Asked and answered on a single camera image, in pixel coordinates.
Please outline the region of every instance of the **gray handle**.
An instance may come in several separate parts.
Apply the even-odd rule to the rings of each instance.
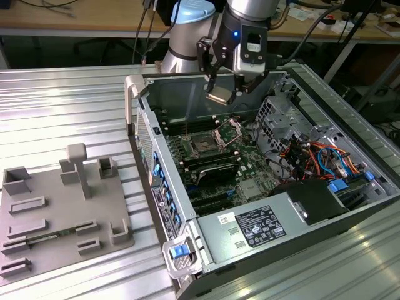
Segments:
[[[176,269],[174,260],[172,259],[171,255],[169,255],[169,250],[173,247],[184,244],[185,241],[187,241],[187,238],[188,237],[183,234],[178,236],[176,239],[165,242],[162,245],[162,253],[164,254],[165,262],[167,263],[168,273],[173,279],[179,279],[187,275],[193,275],[203,269],[199,256],[197,256],[196,260],[190,266],[184,267],[180,270]]]

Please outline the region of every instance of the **motherboard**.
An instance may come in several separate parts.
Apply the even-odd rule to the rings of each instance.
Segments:
[[[280,183],[240,117],[170,123],[164,133],[199,216],[268,197]]]

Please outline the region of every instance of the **wooden desk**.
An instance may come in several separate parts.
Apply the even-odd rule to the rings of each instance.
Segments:
[[[38,0],[27,1],[40,3]],[[14,0],[9,10],[0,10],[0,36],[133,38],[143,11],[142,0],[79,0],[70,7],[72,8],[71,12],[76,15],[74,18]],[[144,18],[140,38],[146,37],[148,34],[152,13],[152,11],[148,12]],[[336,15],[340,18],[341,13],[337,12]],[[269,32],[269,40],[300,41],[312,23],[313,20],[302,22],[289,16],[282,27]],[[375,28],[375,25],[374,21],[366,21],[366,27],[355,34],[341,57],[332,65],[326,77],[327,81],[333,77],[356,44],[400,44],[400,39],[388,36]],[[157,14],[151,37],[158,38],[166,29]],[[338,37],[339,35],[335,32],[316,28],[309,41],[336,43]]]
[[[26,1],[41,3],[38,0]],[[143,12],[142,0],[79,0],[69,6],[76,17],[64,16],[43,7],[33,7],[14,0],[10,9],[0,10],[0,28],[128,31],[133,37],[132,33],[136,32]],[[149,30],[152,13],[153,11],[148,12],[144,18],[142,30],[145,32]],[[166,29],[156,14],[152,30],[162,33]]]

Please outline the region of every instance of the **black box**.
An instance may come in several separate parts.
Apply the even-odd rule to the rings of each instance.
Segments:
[[[9,9],[11,0],[0,0],[0,9]]]

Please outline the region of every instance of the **circuit board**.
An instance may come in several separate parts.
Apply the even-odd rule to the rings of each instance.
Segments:
[[[219,119],[222,126],[216,130],[166,135],[187,194],[200,216],[265,198],[280,183],[246,129],[228,116]],[[216,179],[211,184],[200,186],[196,182],[199,171],[183,167],[183,161],[207,160],[217,155],[228,156],[229,153],[236,154],[232,164],[237,171],[223,182]],[[207,168],[217,168],[222,164],[221,160],[210,162]]]

